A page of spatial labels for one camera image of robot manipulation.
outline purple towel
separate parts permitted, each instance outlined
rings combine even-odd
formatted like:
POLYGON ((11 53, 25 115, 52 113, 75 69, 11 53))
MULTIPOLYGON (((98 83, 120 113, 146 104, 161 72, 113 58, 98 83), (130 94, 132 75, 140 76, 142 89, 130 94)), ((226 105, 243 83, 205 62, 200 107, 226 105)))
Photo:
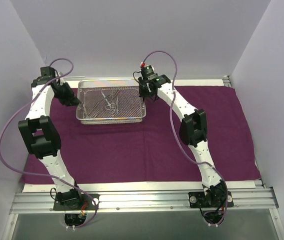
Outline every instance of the purple towel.
MULTIPOLYGON (((207 113, 208 143, 216 168, 227 181, 255 180, 250 129, 234 89, 223 86, 180 86, 181 95, 207 113)), ((169 106, 146 101, 147 115, 140 123, 83 125, 76 107, 54 99, 50 117, 61 140, 61 154, 78 184, 143 181, 201 181, 198 167, 179 150, 169 122, 169 106)), ((175 128, 179 120, 174 115, 175 128)), ((193 158, 190 150, 185 150, 193 158)), ((25 170, 47 173, 34 156, 25 170)), ((24 175, 28 184, 51 184, 47 177, 24 175)))

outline metal tray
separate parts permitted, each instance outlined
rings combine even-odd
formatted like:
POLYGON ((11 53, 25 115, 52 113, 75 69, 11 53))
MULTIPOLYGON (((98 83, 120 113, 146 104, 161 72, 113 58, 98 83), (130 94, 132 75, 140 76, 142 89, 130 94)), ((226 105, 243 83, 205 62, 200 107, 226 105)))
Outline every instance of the metal tray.
POLYGON ((101 86, 108 81, 81 81, 77 97, 81 101, 76 118, 82 124, 138 123, 146 116, 144 101, 137 86, 101 86))

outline white wall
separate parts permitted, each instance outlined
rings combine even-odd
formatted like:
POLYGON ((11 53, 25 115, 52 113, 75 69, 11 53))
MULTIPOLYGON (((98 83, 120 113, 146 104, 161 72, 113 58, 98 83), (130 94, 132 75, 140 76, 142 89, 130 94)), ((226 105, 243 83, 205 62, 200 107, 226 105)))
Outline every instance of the white wall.
POLYGON ((284 0, 272 0, 233 75, 262 178, 284 221, 284 0))
MULTIPOLYGON (((30 99, 30 83, 40 75, 42 66, 39 52, 15 9, 8 0, 0 0, 0 131, 14 111, 30 99)), ((17 129, 17 120, 4 141, 2 149, 7 161, 23 168, 27 152, 17 129)), ((18 179, 18 174, 0 162, 0 239, 18 179)))
MULTIPOLYGON (((131 77, 149 52, 166 50, 180 79, 230 75, 270 2, 11 1, 41 56, 70 58, 73 76, 131 77)), ((173 75, 165 55, 149 60, 159 74, 173 75)))

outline black joint bracket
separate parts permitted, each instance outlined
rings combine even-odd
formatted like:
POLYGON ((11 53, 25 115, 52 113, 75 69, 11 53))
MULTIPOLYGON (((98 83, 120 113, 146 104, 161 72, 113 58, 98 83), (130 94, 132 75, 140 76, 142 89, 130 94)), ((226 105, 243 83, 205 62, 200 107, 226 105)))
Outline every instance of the black joint bracket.
POLYGON ((204 110, 195 109, 194 113, 184 115, 179 136, 183 144, 197 147, 201 141, 207 140, 207 120, 204 110))
POLYGON ((56 156, 61 149, 60 135, 49 116, 19 121, 18 129, 29 154, 34 154, 38 159, 56 156), (38 130, 42 130, 43 134, 35 134, 38 130))
POLYGON ((63 85, 54 83, 51 85, 54 92, 54 97, 57 98, 61 104, 69 106, 77 106, 81 102, 74 95, 73 90, 67 82, 64 82, 63 85))
MULTIPOLYGON (((96 200, 98 208, 99 194, 89 193, 89 195, 96 200)), ((80 193, 76 189, 71 189, 68 192, 58 192, 55 197, 53 210, 54 211, 67 211, 67 210, 80 210, 83 203, 87 203, 85 210, 94 210, 95 205, 92 200, 85 194, 80 193)))
POLYGON ((34 88, 38 85, 44 85, 48 81, 52 80, 55 78, 55 69, 50 67, 50 66, 44 66, 40 68, 41 70, 41 76, 39 76, 37 79, 34 79, 31 87, 34 88))
POLYGON ((142 77, 139 77, 139 95, 147 98, 157 96, 157 89, 161 88, 163 84, 170 83, 171 80, 166 75, 158 76, 154 73, 151 65, 141 67, 142 77))
POLYGON ((210 186, 206 188, 203 186, 204 191, 189 192, 188 198, 190 202, 190 208, 221 208, 222 206, 233 207, 234 201, 232 193, 226 191, 225 182, 221 181, 216 186, 210 186))

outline robotic arm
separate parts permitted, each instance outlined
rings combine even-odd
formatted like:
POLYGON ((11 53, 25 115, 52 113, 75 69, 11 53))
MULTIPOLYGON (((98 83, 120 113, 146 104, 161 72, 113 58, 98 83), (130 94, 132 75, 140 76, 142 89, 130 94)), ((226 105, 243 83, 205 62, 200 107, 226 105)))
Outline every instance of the robotic arm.
MULTIPOLYGON (((42 67, 41 76, 31 84, 32 98, 36 97, 44 84, 55 77, 55 69, 49 66, 42 67)), ((32 103, 25 120, 19 121, 18 129, 29 154, 35 155, 50 175, 77 186, 63 162, 60 153, 61 138, 49 117, 53 98, 58 98, 66 106, 76 106, 80 103, 68 83, 60 78, 48 85, 32 103)), ((82 195, 77 190, 58 179, 52 178, 52 180, 56 185, 56 202, 62 205, 63 209, 65 206, 74 208, 82 204, 82 195)))
POLYGON ((174 95, 173 111, 181 121, 179 137, 183 144, 187 145, 193 153, 202 176, 204 193, 189 193, 190 207, 212 208, 216 211, 201 213, 208 224, 219 224, 223 221, 223 215, 219 209, 224 205, 233 206, 231 193, 228 192, 225 181, 215 169, 214 162, 208 148, 207 122, 204 110, 198 110, 189 104, 176 89, 172 89, 171 81, 165 75, 158 76, 151 65, 141 64, 139 77, 140 97, 155 96, 155 99, 164 100, 171 106, 174 95))

